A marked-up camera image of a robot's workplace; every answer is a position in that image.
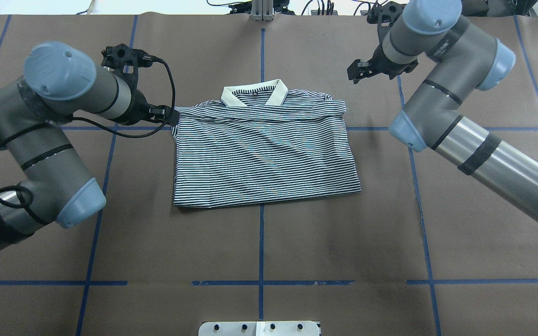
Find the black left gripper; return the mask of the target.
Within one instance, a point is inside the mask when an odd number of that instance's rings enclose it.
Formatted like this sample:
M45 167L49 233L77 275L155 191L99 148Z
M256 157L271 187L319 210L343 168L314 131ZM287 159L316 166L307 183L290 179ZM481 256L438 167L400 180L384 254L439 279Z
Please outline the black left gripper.
M137 89L139 68L149 68L162 63L159 57L142 49L132 49L125 44L108 46L102 51L102 66L106 67L117 81L117 97L101 117L122 125L133 125L140 121L163 123L175 127L180 120L177 109L165 105L152 105Z

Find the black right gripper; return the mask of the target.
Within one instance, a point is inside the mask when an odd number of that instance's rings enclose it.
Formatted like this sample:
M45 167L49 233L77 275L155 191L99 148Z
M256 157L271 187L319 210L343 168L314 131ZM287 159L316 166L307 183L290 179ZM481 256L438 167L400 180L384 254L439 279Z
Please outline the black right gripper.
M371 59L356 59L348 66L347 76L353 84L377 74L386 74L389 79L394 79L398 75L412 72L418 66L417 56L402 53L391 42L390 30L401 17L405 6L389 1L382 4L375 3L369 9L366 15L367 23L377 26L379 45Z

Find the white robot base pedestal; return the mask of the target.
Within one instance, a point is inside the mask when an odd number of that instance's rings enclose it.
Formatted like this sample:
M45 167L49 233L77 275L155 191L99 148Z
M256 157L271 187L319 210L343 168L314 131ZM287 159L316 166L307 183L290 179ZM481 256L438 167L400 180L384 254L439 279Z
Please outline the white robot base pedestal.
M230 321L204 322L199 336L321 336L315 321Z

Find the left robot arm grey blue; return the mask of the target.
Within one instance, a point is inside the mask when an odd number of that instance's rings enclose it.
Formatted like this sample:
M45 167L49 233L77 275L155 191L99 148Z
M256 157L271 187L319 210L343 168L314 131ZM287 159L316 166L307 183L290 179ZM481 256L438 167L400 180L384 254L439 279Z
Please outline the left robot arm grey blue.
M153 105L137 89L139 68L165 60L125 44L96 65L60 41L34 47L23 75L0 89L0 251L58 223L71 228L106 197L62 130L82 110L122 125L178 124L175 105Z

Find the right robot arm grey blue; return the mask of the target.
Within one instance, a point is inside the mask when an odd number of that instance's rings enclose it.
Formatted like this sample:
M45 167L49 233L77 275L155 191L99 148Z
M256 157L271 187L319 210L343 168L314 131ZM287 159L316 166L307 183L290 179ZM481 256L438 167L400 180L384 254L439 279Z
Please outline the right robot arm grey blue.
M462 15L460 0L388 1L367 13L379 44L347 69L353 83L412 72L418 57L435 62L389 126L412 151L429 147L463 174L538 223L538 162L461 114L475 90L487 91L514 68L516 55Z

